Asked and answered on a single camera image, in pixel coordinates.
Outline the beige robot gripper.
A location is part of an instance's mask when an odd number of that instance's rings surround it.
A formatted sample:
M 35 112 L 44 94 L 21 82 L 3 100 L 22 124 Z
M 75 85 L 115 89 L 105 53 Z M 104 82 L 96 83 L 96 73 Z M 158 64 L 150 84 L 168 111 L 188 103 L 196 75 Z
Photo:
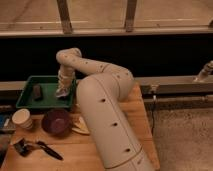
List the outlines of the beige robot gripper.
M 74 80 L 73 70 L 60 69 L 58 71 L 58 88 L 55 93 L 57 98 L 62 98 L 69 95 L 73 80 Z

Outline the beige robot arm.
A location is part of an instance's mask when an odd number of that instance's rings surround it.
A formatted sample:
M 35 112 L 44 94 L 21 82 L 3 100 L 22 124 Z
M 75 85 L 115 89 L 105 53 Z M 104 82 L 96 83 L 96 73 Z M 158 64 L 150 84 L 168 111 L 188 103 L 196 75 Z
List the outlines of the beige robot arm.
M 57 96 L 67 93 L 76 71 L 85 75 L 77 86 L 77 102 L 105 171 L 155 171 L 119 106 L 133 88 L 131 71 L 84 58 L 78 48 L 58 51 L 56 60 L 60 64 Z

